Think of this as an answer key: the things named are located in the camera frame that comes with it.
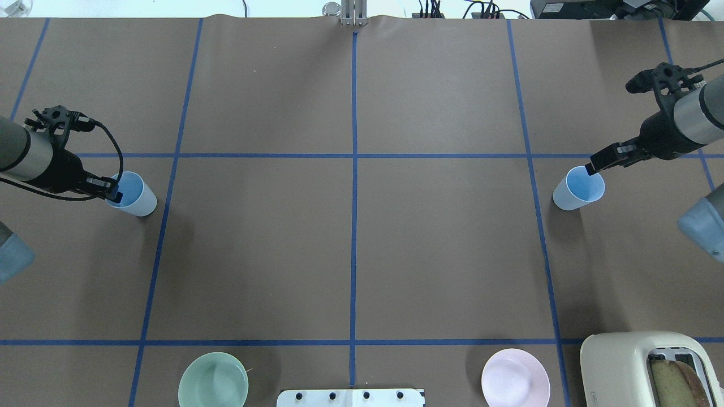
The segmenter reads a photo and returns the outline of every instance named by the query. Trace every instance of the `bread slice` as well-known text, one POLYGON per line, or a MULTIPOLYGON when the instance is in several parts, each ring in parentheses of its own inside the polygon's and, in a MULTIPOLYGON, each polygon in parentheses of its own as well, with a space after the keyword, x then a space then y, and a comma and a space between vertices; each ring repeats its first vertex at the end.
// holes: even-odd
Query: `bread slice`
POLYGON ((696 372, 680 361, 650 361, 660 407, 711 407, 696 372))

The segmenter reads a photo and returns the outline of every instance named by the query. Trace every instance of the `metal bracket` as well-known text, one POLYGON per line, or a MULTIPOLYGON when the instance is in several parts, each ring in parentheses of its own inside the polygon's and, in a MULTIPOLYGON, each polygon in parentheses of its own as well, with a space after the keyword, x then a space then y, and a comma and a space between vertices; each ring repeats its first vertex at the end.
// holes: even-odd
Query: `metal bracket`
POLYGON ((342 25, 367 25, 367 0, 342 0, 342 25))
POLYGON ((425 407, 422 389, 286 390, 277 407, 425 407))

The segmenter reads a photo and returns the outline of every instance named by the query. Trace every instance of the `green bowl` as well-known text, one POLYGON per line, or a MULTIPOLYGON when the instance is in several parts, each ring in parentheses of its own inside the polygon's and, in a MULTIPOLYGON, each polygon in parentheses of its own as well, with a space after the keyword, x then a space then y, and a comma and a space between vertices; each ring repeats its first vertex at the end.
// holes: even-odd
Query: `green bowl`
POLYGON ((242 407, 249 393, 244 365, 224 352, 194 360, 181 376, 180 407, 242 407))

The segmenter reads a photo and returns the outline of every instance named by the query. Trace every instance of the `light blue cup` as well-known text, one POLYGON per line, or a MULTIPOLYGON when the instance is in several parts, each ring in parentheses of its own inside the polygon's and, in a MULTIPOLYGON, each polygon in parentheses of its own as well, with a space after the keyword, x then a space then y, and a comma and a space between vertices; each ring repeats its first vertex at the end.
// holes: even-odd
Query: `light blue cup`
POLYGON ((118 192, 123 194, 120 203, 106 199, 106 203, 137 217, 148 216, 156 209, 156 195, 148 187, 140 175, 132 171, 124 171, 118 182, 118 192))
POLYGON ((33 250, 18 235, 14 233, 10 235, 0 245, 0 284, 30 266, 34 259, 33 250))
POLYGON ((605 191, 601 174, 588 175, 586 167, 574 167, 553 191, 553 202, 564 211, 573 211, 598 201, 605 191))
POLYGON ((180 407, 242 407, 249 392, 244 365, 224 352, 194 360, 179 383, 180 407))

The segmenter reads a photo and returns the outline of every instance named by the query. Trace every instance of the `blue tape line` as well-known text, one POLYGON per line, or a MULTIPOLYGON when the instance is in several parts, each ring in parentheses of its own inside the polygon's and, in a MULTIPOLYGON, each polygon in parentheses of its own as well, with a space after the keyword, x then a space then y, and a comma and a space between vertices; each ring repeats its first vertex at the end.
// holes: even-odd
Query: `blue tape line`
POLYGON ((17 98, 15 99, 15 105, 12 107, 12 112, 10 113, 10 119, 15 120, 15 115, 17 114, 17 110, 20 107, 20 101, 22 100, 22 95, 25 93, 25 86, 28 85, 28 80, 30 79, 30 73, 33 72, 33 68, 35 66, 35 61, 38 59, 38 54, 41 51, 41 46, 43 45, 43 40, 45 39, 45 34, 48 31, 48 25, 50 24, 50 19, 46 18, 45 24, 43 24, 43 29, 41 31, 41 36, 38 38, 38 43, 35 45, 35 51, 33 52, 33 57, 30 58, 30 64, 28 65, 28 70, 25 71, 25 77, 22 79, 22 85, 20 86, 20 91, 17 93, 17 98))
POLYGON ((389 153, 389 154, 357 154, 361 159, 524 159, 525 154, 455 154, 455 153, 389 153))
POLYGON ((563 398, 566 407, 571 407, 571 397, 568 394, 568 377, 565 373, 565 363, 563 360, 563 347, 560 344, 560 325, 558 323, 558 312, 555 305, 555 294, 553 291, 553 278, 550 272, 550 262, 548 259, 548 247, 545 240, 545 231, 543 229, 543 218, 541 216, 540 201, 538 199, 538 185, 536 183, 535 169, 533 167, 533 156, 531 154, 531 142, 528 137, 528 123, 526 121, 526 110, 523 105, 523 92, 521 90, 521 78, 518 74, 518 61, 515 57, 515 42, 513 40, 513 28, 510 20, 506 20, 508 25, 508 42, 510 43, 510 58, 513 63, 513 76, 515 78, 515 91, 518 94, 518 108, 521 114, 521 127, 523 128, 523 140, 526 144, 526 154, 528 154, 528 172, 531 178, 531 188, 533 189, 533 202, 536 208, 536 220, 538 222, 538 235, 541 241, 541 250, 543 252, 543 260, 545 264, 546 280, 548 284, 548 301, 550 302, 550 313, 553 320, 553 332, 555 334, 556 348, 558 351, 558 367, 560 369, 560 380, 563 383, 563 398))
MULTIPOLYGON (((724 343, 724 337, 693 337, 699 343, 724 343)), ((476 345, 580 345, 580 338, 508 338, 508 339, 357 339, 357 346, 476 346, 476 345)), ((146 340, 144 346, 349 346, 346 339, 290 340, 146 340)), ((0 346, 139 346, 140 340, 78 339, 4 339, 0 346)))
POLYGON ((551 153, 531 153, 530 156, 535 159, 590 159, 593 154, 585 153, 563 153, 563 154, 551 154, 551 153))
POLYGON ((358 346, 555 345, 556 339, 359 339, 358 346))
MULTIPOLYGON (((90 158, 90 159, 117 159, 118 154, 117 153, 79 153, 75 154, 76 156, 80 158, 90 158)), ((146 159, 146 158, 152 158, 152 159, 171 159, 175 155, 173 153, 123 153, 124 158, 129 159, 146 159)))
POLYGON ((352 237, 350 243, 350 387, 355 385, 357 375, 357 35, 352 33, 352 237))
MULTIPOLYGON (((110 158, 116 153, 78 153, 81 158, 110 158)), ((531 153, 535 159, 588 159, 586 153, 531 153)), ((526 159, 525 153, 123 153, 129 158, 199 158, 199 159, 526 159)), ((707 158, 724 158, 724 154, 704 154, 707 158)), ((698 159, 699 155, 687 154, 681 158, 698 159)))
POLYGON ((339 340, 147 340, 146 346, 349 346, 339 340))
POLYGON ((151 307, 153 306, 153 295, 156 291, 156 278, 159 275, 159 265, 161 263, 161 252, 163 251, 164 238, 166 236, 166 226, 168 224, 169 209, 174 192, 174 182, 176 180, 176 169, 178 168, 179 152, 181 152, 181 142, 183 142, 183 130, 186 124, 186 113, 188 111, 188 101, 191 97, 191 88, 193 86, 193 74, 196 68, 196 58, 198 56, 198 46, 201 42, 201 29, 203 27, 203 18, 198 19, 198 27, 196 28, 196 41, 193 46, 193 56, 191 57, 191 68, 188 73, 188 82, 186 84, 186 94, 184 96, 183 108, 181 111, 181 121, 179 124, 179 132, 176 138, 176 149, 174 150, 174 161, 171 165, 171 176, 169 177, 169 187, 166 191, 166 204, 164 205, 164 215, 161 218, 161 228, 159 230, 159 240, 156 246, 156 258, 153 261, 153 272, 151 274, 151 284, 148 286, 148 299, 146 300, 146 311, 143 316, 143 328, 140 334, 140 345, 138 346, 138 355, 136 357, 136 366, 133 372, 133 381, 131 384, 131 393, 128 399, 128 406, 133 407, 135 404, 135 394, 138 389, 138 378, 140 376, 140 367, 143 362, 143 348, 148 335, 148 323, 151 319, 151 307))
POLYGON ((351 159, 352 154, 305 153, 180 153, 181 158, 241 158, 241 159, 351 159))
POLYGON ((0 346, 138 346, 139 340, 4 339, 0 346))
POLYGON ((666 36, 666 29, 664 28, 664 20, 659 17, 659 30, 661 31, 661 39, 664 41, 664 49, 666 50, 666 57, 669 59, 670 64, 674 64, 674 60, 671 57, 671 49, 669 48, 669 39, 666 36))
POLYGON ((712 179, 712 174, 709 172, 709 164, 707 164, 707 159, 704 156, 703 150, 699 149, 699 158, 702 160, 702 167, 704 167, 704 173, 707 176, 707 182, 709 183, 709 189, 714 190, 716 187, 714 186, 714 180, 712 179))

